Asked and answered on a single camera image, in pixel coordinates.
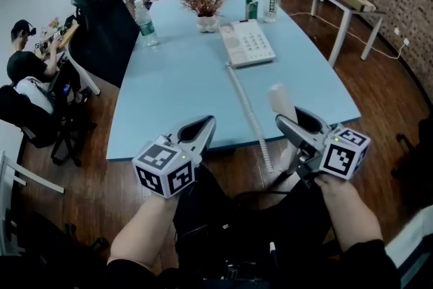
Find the light blue table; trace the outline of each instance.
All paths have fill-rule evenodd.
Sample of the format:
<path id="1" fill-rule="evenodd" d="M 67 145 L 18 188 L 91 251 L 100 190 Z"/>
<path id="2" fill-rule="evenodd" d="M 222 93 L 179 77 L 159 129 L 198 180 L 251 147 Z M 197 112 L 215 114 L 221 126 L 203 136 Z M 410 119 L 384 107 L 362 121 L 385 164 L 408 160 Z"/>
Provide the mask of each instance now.
<path id="1" fill-rule="evenodd" d="M 263 0 L 258 0 L 261 16 Z M 211 148 L 239 147 L 256 135 L 231 79 L 221 34 L 201 34 L 196 17 L 179 0 L 152 5 L 152 20 L 160 40 L 143 45 L 141 36 L 131 56 L 114 113 L 107 159 L 130 159 L 144 143 L 178 122 L 200 115 L 216 117 Z M 228 0 L 220 23 L 243 20 L 245 0 Z M 258 19 L 277 58 L 273 63 L 236 70 L 266 140 L 281 138 L 268 89 L 283 83 L 290 98 L 329 124 L 360 117 L 348 91 L 307 35 L 281 9 L 277 21 Z"/>

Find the black shirt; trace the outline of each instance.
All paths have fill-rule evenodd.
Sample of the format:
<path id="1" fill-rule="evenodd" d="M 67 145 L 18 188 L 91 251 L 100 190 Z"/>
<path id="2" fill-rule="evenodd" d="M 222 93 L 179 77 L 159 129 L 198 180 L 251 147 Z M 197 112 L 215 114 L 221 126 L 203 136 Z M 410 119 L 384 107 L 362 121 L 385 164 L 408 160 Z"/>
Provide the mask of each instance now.
<path id="1" fill-rule="evenodd" d="M 283 288 L 400 288 L 400 278 L 394 263 L 385 252 L 384 243 L 374 240 L 359 243 L 347 250 L 339 261 L 323 259 L 323 262 L 304 264 L 309 275 L 297 277 L 289 273 Z M 176 275 L 174 270 L 156 277 L 145 267 L 128 260 L 115 260 L 107 266 L 104 288 L 234 288 L 220 279 L 206 279 L 194 284 L 186 284 L 185 274 Z"/>
<path id="2" fill-rule="evenodd" d="M 51 78 L 43 74 L 46 68 L 46 63 L 34 53 L 17 51 L 7 62 L 7 75 L 14 85 L 28 76 L 35 77 L 41 82 L 49 82 Z"/>

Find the water bottle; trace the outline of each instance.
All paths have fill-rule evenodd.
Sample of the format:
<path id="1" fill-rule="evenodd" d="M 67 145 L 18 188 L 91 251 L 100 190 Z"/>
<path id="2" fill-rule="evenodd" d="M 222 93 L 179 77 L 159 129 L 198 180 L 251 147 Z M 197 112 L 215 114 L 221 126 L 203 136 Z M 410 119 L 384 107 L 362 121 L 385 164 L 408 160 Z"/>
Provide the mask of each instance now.
<path id="1" fill-rule="evenodd" d="M 277 19 L 277 0 L 264 0 L 263 20 L 265 22 L 274 22 Z"/>
<path id="2" fill-rule="evenodd" d="M 143 4 L 143 0 L 134 1 L 135 4 L 135 21 L 140 27 L 141 35 L 144 36 L 146 46 L 153 46 L 158 43 L 155 33 L 154 24 L 150 18 L 149 11 Z"/>

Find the white cube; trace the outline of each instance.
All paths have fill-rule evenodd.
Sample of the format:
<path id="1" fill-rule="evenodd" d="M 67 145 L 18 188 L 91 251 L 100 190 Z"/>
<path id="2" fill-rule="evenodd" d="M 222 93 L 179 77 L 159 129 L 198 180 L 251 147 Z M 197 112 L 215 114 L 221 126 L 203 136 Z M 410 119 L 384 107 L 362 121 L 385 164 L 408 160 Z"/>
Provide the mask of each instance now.
<path id="1" fill-rule="evenodd" d="M 337 137 L 325 140 L 325 151 L 319 169 L 343 179 L 350 179 L 357 170 L 360 149 Z"/>
<path id="2" fill-rule="evenodd" d="M 133 159 L 141 184 L 153 192 L 170 198 L 194 182 L 191 154 L 165 138 L 149 141 Z"/>
<path id="3" fill-rule="evenodd" d="M 340 141 L 354 146 L 361 151 L 361 155 L 359 156 L 358 163 L 355 167 L 355 170 L 358 170 L 364 161 L 371 139 L 368 136 L 365 136 L 364 134 L 349 128 L 343 128 L 338 131 L 336 133 L 336 137 Z"/>

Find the coiled phone cord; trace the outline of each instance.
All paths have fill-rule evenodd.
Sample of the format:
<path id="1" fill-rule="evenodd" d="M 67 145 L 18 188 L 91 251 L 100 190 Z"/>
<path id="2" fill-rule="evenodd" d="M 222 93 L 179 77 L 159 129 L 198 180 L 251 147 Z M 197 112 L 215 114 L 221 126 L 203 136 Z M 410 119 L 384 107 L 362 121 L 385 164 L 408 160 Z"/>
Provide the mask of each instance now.
<path id="1" fill-rule="evenodd" d="M 252 125 L 252 128 L 254 129 L 258 142 L 260 144 L 260 148 L 262 150 L 263 159 L 265 161 L 266 169 L 268 171 L 268 174 L 272 175 L 274 173 L 274 169 L 271 162 L 271 157 L 269 156 L 268 147 L 265 142 L 265 138 L 263 137 L 262 129 L 258 125 L 258 122 L 256 120 L 256 117 L 251 109 L 250 102 L 248 101 L 248 98 L 246 97 L 246 94 L 244 92 L 244 89 L 242 88 L 239 80 L 237 79 L 235 70 L 231 66 L 229 62 L 225 63 L 225 66 L 227 67 L 227 70 L 229 71 L 231 80 L 233 81 L 233 84 L 235 85 L 235 88 L 237 89 L 237 92 L 239 93 L 239 97 L 241 98 L 242 104 L 244 106 L 244 109 L 246 113 L 248 114 L 248 119 L 250 120 L 250 124 Z"/>

